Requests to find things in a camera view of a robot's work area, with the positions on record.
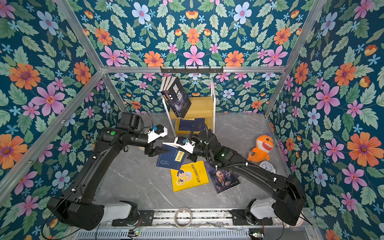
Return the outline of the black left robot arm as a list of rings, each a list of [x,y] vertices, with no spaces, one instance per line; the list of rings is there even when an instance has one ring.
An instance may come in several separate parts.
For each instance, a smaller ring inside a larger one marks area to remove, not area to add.
[[[124,221],[129,226],[137,224],[140,218],[137,204],[120,201],[96,205],[94,197],[109,166],[121,151],[136,146],[144,148],[149,157],[166,153],[166,149],[154,147],[153,143],[167,134],[168,129],[163,125],[153,126],[145,132],[141,116],[123,112],[116,127],[103,129],[78,176],[59,198],[49,200],[47,208],[59,222],[88,231],[100,223],[115,220]]]

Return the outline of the navy book small label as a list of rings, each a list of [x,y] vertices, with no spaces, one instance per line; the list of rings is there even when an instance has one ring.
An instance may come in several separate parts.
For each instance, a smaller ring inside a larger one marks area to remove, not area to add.
[[[158,156],[156,166],[171,170],[180,170],[187,157],[187,153],[170,144],[162,144],[162,148],[167,150],[167,152]]]

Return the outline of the black wolf cover book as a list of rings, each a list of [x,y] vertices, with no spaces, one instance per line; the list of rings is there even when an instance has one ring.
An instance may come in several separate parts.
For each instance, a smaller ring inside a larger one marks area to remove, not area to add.
[[[181,84],[180,79],[177,77],[172,84],[172,90],[174,90],[176,93],[177,105],[181,108],[182,111],[181,118],[184,118],[187,115],[187,112],[190,109],[192,103],[183,85]]]

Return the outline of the purple old man book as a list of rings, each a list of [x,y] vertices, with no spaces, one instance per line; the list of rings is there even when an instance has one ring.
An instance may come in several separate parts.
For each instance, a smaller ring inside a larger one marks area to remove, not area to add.
[[[238,176],[232,174],[229,170],[216,170],[207,161],[204,162],[204,165],[217,194],[221,194],[241,184]]]
[[[178,107],[178,105],[177,105],[176,93],[175,93],[174,90],[172,90],[172,84],[173,84],[174,80],[172,80],[172,82],[168,85],[168,91],[169,91],[169,93],[171,94],[171,96],[172,96],[172,98],[173,98],[173,101],[174,101],[174,103],[176,104],[176,108],[177,108],[178,112],[181,114],[181,117],[182,117],[182,111],[181,111],[181,108]]]

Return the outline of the dark blue yellow-label book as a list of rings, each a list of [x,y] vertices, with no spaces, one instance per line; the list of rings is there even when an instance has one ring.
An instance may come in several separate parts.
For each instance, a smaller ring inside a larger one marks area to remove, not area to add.
[[[179,122],[178,130],[184,132],[190,132],[192,128],[198,123],[205,123],[205,118],[197,119],[181,119]]]

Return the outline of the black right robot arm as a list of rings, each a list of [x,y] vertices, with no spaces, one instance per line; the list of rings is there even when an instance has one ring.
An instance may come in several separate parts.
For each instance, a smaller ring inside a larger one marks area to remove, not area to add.
[[[267,199],[250,201],[245,209],[249,223],[276,217],[287,225],[296,226],[302,218],[306,196],[296,176],[284,177],[246,160],[235,150],[223,146],[211,130],[199,135],[190,134],[189,138],[178,143],[189,153],[189,159],[205,158],[215,170],[228,169],[269,195]]]

